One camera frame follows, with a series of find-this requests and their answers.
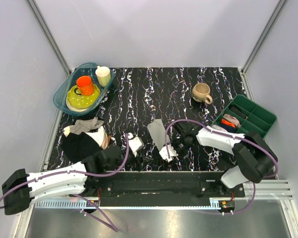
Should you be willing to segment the cream yellow cup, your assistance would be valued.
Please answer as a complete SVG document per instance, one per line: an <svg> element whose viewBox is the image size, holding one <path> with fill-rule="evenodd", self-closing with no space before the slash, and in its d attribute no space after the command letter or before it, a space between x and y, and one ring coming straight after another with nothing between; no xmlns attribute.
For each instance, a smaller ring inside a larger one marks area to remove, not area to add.
<svg viewBox="0 0 298 238"><path fill-rule="evenodd" d="M96 74L99 84L102 87L106 87L111 79L110 69L106 66L98 66L95 71L95 74Z"/></svg>

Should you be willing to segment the beige ceramic mug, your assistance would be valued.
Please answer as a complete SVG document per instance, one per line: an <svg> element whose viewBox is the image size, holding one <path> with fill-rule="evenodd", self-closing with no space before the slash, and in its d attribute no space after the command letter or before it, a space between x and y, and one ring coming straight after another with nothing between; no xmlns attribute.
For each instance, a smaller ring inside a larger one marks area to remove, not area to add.
<svg viewBox="0 0 298 238"><path fill-rule="evenodd" d="M210 96L210 87L206 83L197 83L192 89L192 98L199 103L206 103L208 105L213 103Z"/></svg>

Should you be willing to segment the pinkish beige rolled underwear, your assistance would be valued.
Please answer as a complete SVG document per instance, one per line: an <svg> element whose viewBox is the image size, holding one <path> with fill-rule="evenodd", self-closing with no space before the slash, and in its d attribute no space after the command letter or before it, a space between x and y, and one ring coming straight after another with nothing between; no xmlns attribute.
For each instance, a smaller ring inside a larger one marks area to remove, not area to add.
<svg viewBox="0 0 298 238"><path fill-rule="evenodd" d="M223 118L224 118L225 120L227 120L227 121L233 123L235 126L237 126L237 127L241 127L241 123L240 123L240 121L239 121L236 117L234 117L234 116L232 116L232 115L229 115L229 114L224 114L224 115L223 115Z"/></svg>

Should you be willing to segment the navy blue rolled underwear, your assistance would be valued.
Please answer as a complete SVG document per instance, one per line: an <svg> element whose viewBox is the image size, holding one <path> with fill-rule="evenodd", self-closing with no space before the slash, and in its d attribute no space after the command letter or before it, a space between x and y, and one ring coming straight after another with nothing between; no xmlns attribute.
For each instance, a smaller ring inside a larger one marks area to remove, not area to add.
<svg viewBox="0 0 298 238"><path fill-rule="evenodd" d="M238 131L237 127L232 127L230 125L224 125L223 127L229 133L237 133L237 131Z"/></svg>

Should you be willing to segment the grey underwear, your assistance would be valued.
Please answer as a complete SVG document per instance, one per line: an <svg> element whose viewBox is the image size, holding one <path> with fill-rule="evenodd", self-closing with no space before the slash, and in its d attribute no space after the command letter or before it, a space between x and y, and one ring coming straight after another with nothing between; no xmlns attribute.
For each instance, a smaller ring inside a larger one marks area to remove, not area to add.
<svg viewBox="0 0 298 238"><path fill-rule="evenodd" d="M152 123L149 123L147 126L149 134L157 147L158 151L160 151L165 145L165 127L161 119L154 119Z"/></svg>

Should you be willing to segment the orange cup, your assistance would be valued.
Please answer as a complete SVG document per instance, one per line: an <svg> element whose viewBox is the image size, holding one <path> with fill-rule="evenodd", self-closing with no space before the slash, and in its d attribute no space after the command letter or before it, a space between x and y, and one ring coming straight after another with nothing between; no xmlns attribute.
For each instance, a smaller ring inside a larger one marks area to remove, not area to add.
<svg viewBox="0 0 298 238"><path fill-rule="evenodd" d="M94 85L90 76L81 76L76 81L76 94L82 96L89 96L94 93Z"/></svg>

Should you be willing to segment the orange black rolled underwear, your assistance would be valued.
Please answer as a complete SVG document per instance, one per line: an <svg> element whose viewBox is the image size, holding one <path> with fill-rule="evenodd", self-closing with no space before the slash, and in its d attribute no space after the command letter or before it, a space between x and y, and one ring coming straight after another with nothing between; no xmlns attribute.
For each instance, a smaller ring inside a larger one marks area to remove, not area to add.
<svg viewBox="0 0 298 238"><path fill-rule="evenodd" d="M221 123L224 124L224 125L230 126L232 128L236 128L235 124L232 123L232 122L230 122L230 121L228 121L228 120L222 119L221 120Z"/></svg>

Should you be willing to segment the light grey garment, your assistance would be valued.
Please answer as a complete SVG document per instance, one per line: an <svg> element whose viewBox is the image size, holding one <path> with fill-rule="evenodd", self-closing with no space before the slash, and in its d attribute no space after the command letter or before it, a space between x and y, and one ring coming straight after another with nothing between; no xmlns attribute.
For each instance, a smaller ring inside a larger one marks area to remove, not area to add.
<svg viewBox="0 0 298 238"><path fill-rule="evenodd" d="M92 130L99 129L104 125L104 121L94 117L89 120L76 120L74 125L69 125L63 129L64 136L68 136L70 133L80 135L82 132L90 132Z"/></svg>

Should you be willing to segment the green plastic divided organizer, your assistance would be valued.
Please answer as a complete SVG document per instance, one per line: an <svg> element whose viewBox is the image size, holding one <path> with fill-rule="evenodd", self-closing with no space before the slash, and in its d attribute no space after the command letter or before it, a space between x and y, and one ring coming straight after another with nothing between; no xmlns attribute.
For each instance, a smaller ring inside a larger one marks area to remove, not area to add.
<svg viewBox="0 0 298 238"><path fill-rule="evenodd" d="M248 119L242 119L235 113L231 112L229 110L229 106L232 105L237 105L249 111L250 116L248 117ZM224 114L232 115L240 121L241 127L237 127L237 133L247 134L251 131L255 131L262 138L265 138L267 136L268 132L277 121L277 116L274 113L270 112L266 108L246 98L243 95L235 96L233 100L222 110L220 115L213 121L212 124L222 126L221 120L223 119Z"/></svg>

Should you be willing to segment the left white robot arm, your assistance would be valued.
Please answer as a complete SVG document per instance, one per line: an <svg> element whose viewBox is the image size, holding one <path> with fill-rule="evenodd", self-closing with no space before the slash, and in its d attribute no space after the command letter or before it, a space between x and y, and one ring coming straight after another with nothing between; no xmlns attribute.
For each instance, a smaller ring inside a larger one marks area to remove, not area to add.
<svg viewBox="0 0 298 238"><path fill-rule="evenodd" d="M106 172L104 164L121 158L121 148L118 146L101 150L80 162L56 170L39 173L16 170L1 186L0 209L9 216L23 212L30 205L47 198L81 193L93 196L97 192L96 180L120 172L130 158L130 153L133 151L127 147L121 164L111 172Z"/></svg>

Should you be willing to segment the teal transparent plastic basin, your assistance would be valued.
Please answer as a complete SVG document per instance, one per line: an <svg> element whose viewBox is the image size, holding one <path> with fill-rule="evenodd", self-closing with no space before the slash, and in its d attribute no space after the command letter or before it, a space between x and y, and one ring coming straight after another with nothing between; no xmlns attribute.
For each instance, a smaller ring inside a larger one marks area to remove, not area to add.
<svg viewBox="0 0 298 238"><path fill-rule="evenodd" d="M110 70L111 78L105 86L102 86L95 73L98 67L100 67L98 64L92 62L77 67L55 93L54 105L62 112L77 117L96 109L110 89L115 75L113 70ZM80 77L85 76L91 79L94 86L94 92L88 96L81 94L76 83Z"/></svg>

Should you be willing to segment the red white rolled underwear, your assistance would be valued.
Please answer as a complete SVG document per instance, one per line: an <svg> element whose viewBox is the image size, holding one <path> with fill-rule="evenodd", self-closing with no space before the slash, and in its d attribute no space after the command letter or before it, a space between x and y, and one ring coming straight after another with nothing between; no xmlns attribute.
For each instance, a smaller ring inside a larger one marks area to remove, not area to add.
<svg viewBox="0 0 298 238"><path fill-rule="evenodd" d="M223 132L227 132L226 129L222 128L221 126L217 125L217 124L213 124L212 125L213 129L219 130L219 131L223 131Z"/></svg>

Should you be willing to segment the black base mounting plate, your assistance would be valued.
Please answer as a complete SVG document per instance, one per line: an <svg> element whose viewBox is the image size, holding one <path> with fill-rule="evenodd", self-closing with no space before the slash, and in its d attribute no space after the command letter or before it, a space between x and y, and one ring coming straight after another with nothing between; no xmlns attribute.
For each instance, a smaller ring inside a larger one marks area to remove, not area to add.
<svg viewBox="0 0 298 238"><path fill-rule="evenodd" d="M225 187L221 172L119 172L99 178L81 196L101 207L206 207L210 198L244 198L243 185Z"/></svg>

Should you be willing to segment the black white striped rolled underwear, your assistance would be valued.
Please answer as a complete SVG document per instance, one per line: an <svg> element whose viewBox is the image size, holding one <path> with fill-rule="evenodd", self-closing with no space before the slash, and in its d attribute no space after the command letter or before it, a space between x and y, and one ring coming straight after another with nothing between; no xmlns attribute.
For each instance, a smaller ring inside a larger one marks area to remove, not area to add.
<svg viewBox="0 0 298 238"><path fill-rule="evenodd" d="M231 112L235 113L236 115L238 115L239 117L241 117L242 119L248 119L248 117L250 116L249 111L247 111L246 109L243 109L237 105L229 106L229 110Z"/></svg>

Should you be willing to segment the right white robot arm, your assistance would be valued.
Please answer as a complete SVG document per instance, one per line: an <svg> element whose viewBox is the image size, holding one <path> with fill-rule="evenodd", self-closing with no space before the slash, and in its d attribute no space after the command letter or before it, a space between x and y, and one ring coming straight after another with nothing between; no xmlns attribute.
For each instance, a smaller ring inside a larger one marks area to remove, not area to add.
<svg viewBox="0 0 298 238"><path fill-rule="evenodd" d="M215 185L220 196L228 196L239 184L260 183L264 178L275 176L272 169L278 171L277 156L255 131L247 134L225 132L190 119L176 120L171 127L180 135L179 145L173 145L178 153L199 143L235 157L237 165L224 172L221 181Z"/></svg>

